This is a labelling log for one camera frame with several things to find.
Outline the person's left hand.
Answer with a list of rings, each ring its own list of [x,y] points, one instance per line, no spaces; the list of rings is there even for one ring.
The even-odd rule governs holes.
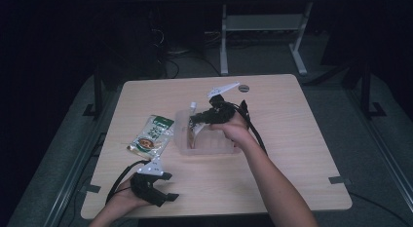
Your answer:
[[[150,206],[150,203],[144,201],[133,193],[131,190],[131,179],[128,178],[123,181],[115,194],[110,199],[109,204],[115,207],[115,210],[125,210],[126,212],[130,212],[137,208]]]

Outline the white metal table frame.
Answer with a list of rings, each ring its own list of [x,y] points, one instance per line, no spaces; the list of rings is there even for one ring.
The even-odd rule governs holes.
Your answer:
[[[301,76],[308,71],[300,56],[300,45],[310,18],[313,3],[306,4],[302,14],[279,15],[229,15],[227,6],[222,6],[221,44],[220,44],[220,74],[228,75],[227,33],[236,31],[296,31],[297,36],[289,44],[291,56]]]

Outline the metal floor rail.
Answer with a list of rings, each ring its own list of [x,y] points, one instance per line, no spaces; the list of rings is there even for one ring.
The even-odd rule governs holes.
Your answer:
[[[357,116],[367,129],[368,134],[379,150],[384,164],[393,178],[402,198],[413,212],[413,183],[407,178],[400,164],[395,159],[394,154],[391,151],[391,147],[380,135],[379,130],[373,123],[373,119],[376,117],[386,117],[386,112],[383,110],[379,102],[367,104],[367,110],[364,110],[362,108],[361,99],[357,97],[354,91],[345,90],[345,93],[351,105],[356,110]]]
[[[103,109],[94,117],[84,114],[93,92],[78,92],[6,227],[58,227],[119,96],[119,90],[105,91]]]

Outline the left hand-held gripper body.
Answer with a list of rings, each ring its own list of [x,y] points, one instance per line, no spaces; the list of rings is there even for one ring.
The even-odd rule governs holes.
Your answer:
[[[131,190],[136,197],[148,203],[161,207],[167,200],[167,194],[154,187],[154,183],[160,179],[164,173],[162,161],[159,156],[147,162],[139,168],[131,179]]]

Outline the person's right hand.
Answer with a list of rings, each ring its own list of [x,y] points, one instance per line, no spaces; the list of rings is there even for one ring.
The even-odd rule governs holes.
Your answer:
[[[213,131],[223,131],[225,136],[241,149],[257,146],[257,141],[249,132],[245,119],[239,113],[236,113],[227,123],[211,124],[209,128]]]

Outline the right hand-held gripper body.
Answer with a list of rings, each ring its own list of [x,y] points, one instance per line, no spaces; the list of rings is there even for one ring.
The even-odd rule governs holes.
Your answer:
[[[237,87],[239,84],[239,82],[235,82],[221,87],[214,87],[207,94],[207,97],[211,99],[215,95],[223,95],[225,92]],[[234,113],[235,109],[233,104],[224,99],[218,106],[212,106],[212,108],[209,109],[210,124],[226,123],[233,117]]]

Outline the green and white sauce packet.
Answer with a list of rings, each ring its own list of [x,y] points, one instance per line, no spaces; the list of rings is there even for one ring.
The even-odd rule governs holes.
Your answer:
[[[174,120],[151,115],[142,131],[127,146],[132,153],[152,160],[160,156],[173,137]]]

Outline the black metal stand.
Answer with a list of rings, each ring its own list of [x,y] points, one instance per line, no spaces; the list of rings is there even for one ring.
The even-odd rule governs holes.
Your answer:
[[[97,65],[94,69],[94,102],[88,104],[83,112],[84,116],[92,116],[97,119],[102,111],[102,80],[100,68]]]
[[[379,102],[370,101],[371,65],[367,62],[361,72],[360,109],[363,115],[371,120],[373,117],[384,117],[386,112]]]

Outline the clear plastic container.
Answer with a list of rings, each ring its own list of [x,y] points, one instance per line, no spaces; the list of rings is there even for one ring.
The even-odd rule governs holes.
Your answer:
[[[191,110],[175,113],[174,143],[182,155],[225,155],[239,154],[241,149],[228,139],[223,131],[212,131],[209,124],[192,124]]]

